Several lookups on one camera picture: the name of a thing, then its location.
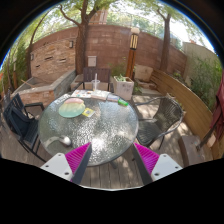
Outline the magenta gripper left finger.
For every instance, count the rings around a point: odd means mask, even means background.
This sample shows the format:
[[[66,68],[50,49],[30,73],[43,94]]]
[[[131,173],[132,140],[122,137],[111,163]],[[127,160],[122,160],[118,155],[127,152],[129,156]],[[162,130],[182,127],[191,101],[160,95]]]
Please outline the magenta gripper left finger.
[[[41,168],[79,185],[85,173],[91,153],[91,143],[87,143],[66,154],[57,153],[42,165]]]

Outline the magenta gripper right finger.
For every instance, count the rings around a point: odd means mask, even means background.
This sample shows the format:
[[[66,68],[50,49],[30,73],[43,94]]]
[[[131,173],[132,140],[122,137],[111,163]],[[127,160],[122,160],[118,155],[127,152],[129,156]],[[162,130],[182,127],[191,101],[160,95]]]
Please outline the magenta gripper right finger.
[[[182,169],[168,154],[157,154],[137,143],[133,145],[133,155],[144,185]]]

